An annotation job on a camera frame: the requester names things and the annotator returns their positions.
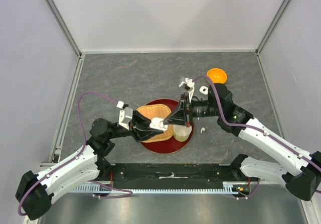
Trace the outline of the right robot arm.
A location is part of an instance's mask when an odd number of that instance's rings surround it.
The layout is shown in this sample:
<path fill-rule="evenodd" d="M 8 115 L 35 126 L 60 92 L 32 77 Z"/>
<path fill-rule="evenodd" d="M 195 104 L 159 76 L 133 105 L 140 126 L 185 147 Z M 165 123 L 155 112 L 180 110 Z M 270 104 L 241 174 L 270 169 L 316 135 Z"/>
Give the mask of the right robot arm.
<path fill-rule="evenodd" d="M 229 169 L 234 180 L 246 176 L 269 180 L 284 186 L 295 197 L 310 201 L 320 185 L 320 152 L 310 153 L 286 141 L 234 104 L 232 97 L 221 83 L 209 87 L 207 100 L 192 100 L 189 93 L 183 93 L 164 124 L 188 127 L 195 118 L 217 117 L 222 130 L 252 143 L 276 161 L 258 161 L 239 154 Z"/>

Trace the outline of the white oval charging case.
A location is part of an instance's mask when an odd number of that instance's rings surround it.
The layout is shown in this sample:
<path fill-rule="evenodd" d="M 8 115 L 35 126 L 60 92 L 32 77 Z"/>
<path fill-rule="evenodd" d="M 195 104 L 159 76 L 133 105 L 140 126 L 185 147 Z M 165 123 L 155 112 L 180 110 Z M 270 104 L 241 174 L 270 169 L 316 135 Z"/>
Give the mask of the white oval charging case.
<path fill-rule="evenodd" d="M 163 132 L 165 132 L 168 129 L 168 125 L 164 124 L 164 119 L 158 117 L 151 119 L 149 127 Z"/>

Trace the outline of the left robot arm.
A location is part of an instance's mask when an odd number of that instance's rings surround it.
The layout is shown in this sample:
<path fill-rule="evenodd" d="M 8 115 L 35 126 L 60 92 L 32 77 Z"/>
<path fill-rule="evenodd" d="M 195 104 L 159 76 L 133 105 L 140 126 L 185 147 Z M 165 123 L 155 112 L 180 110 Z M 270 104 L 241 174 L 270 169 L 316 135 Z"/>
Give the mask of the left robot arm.
<path fill-rule="evenodd" d="M 43 216 L 59 198 L 73 188 L 91 180 L 106 180 L 110 175 L 110 163 L 105 157 L 115 144 L 112 139 L 133 137 L 136 141 L 148 141 L 168 130 L 165 119 L 169 113 L 146 114 L 143 110 L 124 108 L 113 123 L 96 119 L 90 130 L 90 138 L 73 154 L 59 163 L 37 173 L 24 173 L 15 197 L 19 202 L 18 214 L 35 220 Z"/>

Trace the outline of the white square earbud case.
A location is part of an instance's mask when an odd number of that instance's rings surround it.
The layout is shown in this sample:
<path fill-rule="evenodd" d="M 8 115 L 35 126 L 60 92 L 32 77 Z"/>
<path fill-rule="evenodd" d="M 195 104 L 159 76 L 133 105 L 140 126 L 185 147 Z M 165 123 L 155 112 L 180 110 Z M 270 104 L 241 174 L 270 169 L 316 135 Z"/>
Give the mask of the white square earbud case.
<path fill-rule="evenodd" d="M 200 93 L 203 94 L 203 95 L 208 95 L 208 90 L 209 89 L 206 86 L 201 86 L 200 89 L 199 89 Z"/>

